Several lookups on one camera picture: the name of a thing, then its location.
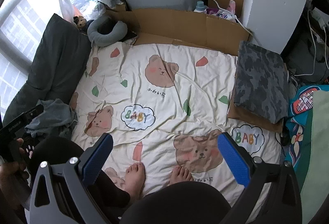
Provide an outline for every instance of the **gray fabric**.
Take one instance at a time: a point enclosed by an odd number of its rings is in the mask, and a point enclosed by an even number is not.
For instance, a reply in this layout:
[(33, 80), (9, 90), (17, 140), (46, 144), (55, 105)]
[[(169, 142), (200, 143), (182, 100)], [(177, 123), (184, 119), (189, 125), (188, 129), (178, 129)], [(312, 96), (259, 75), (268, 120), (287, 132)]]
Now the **gray fabric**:
[(86, 69), (91, 50), (88, 37), (54, 14), (49, 20), (26, 83), (10, 103), (3, 119), (7, 125), (38, 100), (70, 102)]
[(60, 99), (38, 101), (42, 104), (43, 113), (34, 118), (25, 127), (25, 131), (33, 138), (37, 136), (61, 136), (71, 139), (74, 127), (77, 124), (75, 111)]
[(247, 41), (240, 42), (234, 104), (272, 124), (288, 115), (287, 72), (281, 56)]
[(104, 24), (108, 23), (109, 21), (111, 21), (111, 18), (107, 15), (103, 15), (100, 18), (93, 21), (88, 28), (87, 34), (89, 40), (92, 43), (95, 43), (95, 45), (98, 47), (105, 47), (113, 43), (116, 43), (122, 40), (128, 32), (128, 27), (126, 23), (122, 21), (118, 21), (113, 27), (113, 30), (109, 34), (103, 35), (99, 33), (98, 29)]

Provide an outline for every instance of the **bed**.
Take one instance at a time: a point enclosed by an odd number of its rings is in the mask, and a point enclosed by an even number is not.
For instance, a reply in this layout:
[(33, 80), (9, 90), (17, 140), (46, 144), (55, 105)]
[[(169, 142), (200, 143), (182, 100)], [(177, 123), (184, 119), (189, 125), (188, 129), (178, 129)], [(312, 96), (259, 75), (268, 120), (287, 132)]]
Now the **bed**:
[[(110, 133), (114, 148), (103, 170), (120, 188), (134, 162), (143, 162), (146, 169), (142, 196), (167, 186), (179, 164), (195, 181), (219, 190), (232, 206), (243, 186), (218, 151), (217, 136), (228, 132), (267, 163), (279, 163), (281, 152), (278, 134), (227, 118), (236, 59), (188, 46), (94, 46), (70, 101), (79, 118), (72, 140), (85, 150)], [(268, 191), (266, 184), (249, 221)]]

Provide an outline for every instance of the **foot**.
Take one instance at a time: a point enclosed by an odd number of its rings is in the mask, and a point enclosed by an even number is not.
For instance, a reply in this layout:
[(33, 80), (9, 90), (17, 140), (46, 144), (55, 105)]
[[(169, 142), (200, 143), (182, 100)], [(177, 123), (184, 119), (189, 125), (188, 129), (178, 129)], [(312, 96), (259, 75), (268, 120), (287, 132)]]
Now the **foot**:
[(139, 199), (140, 192), (145, 182), (145, 167), (143, 163), (134, 163), (126, 170), (125, 191), (130, 194), (130, 203)]
[(188, 169), (182, 168), (181, 166), (177, 165), (172, 170), (169, 185), (182, 181), (194, 181), (194, 179)]

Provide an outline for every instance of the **white cable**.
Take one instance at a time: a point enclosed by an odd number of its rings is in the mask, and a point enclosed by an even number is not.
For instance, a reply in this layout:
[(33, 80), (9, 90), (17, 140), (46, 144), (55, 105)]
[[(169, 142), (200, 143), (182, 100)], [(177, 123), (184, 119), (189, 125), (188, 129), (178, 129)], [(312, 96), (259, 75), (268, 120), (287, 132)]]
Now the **white cable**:
[(255, 36), (252, 32), (250, 32), (247, 28), (245, 28), (244, 25), (242, 25), (242, 23), (240, 22), (240, 20), (237, 18), (236, 15), (234, 15), (233, 13), (231, 13), (230, 11), (228, 11), (228, 10), (226, 10), (226, 9), (224, 9), (224, 8), (221, 8), (216, 0), (213, 0), (213, 1), (216, 3), (218, 9), (223, 10), (223, 11), (229, 13), (230, 15), (232, 15), (233, 18), (234, 18), (234, 19), (235, 19), (235, 20), (241, 25), (241, 27), (243, 27), (244, 30), (245, 30), (246, 32), (248, 32), (248, 33), (249, 33), (249, 34), (255, 39), (255, 41), (258, 43), (258, 45), (259, 45), (259, 46), (262, 46), (261, 43), (260, 43), (260, 42), (258, 41), (258, 39), (256, 38), (256, 36)]
[(300, 76), (312, 76), (314, 74), (315, 71), (315, 59), (316, 59), (316, 45), (315, 45), (315, 41), (314, 41), (314, 37), (313, 37), (313, 33), (312, 33), (312, 28), (310, 26), (310, 10), (307, 11), (307, 20), (309, 22), (309, 27), (310, 27), (310, 35), (312, 36), (313, 39), (313, 44), (314, 44), (314, 61), (313, 61), (313, 73), (312, 74), (301, 74), (301, 75), (294, 75), (295, 77), (300, 77)]
[(324, 58), (326, 60), (326, 65), (327, 65), (327, 68), (329, 69), (329, 66), (328, 66), (328, 62), (327, 62), (327, 32), (326, 32), (326, 28), (324, 27), (324, 34), (326, 36), (325, 38), (325, 43), (324, 43)]

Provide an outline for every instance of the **camouflage fabric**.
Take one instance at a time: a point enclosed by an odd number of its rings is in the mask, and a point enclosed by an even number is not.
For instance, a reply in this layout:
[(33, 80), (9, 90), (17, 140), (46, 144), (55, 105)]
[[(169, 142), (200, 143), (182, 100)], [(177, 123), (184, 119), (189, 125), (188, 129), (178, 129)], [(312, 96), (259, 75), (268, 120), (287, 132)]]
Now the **camouflage fabric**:
[(281, 56), (247, 41), (240, 42), (234, 104), (272, 124), (288, 115), (287, 72)]

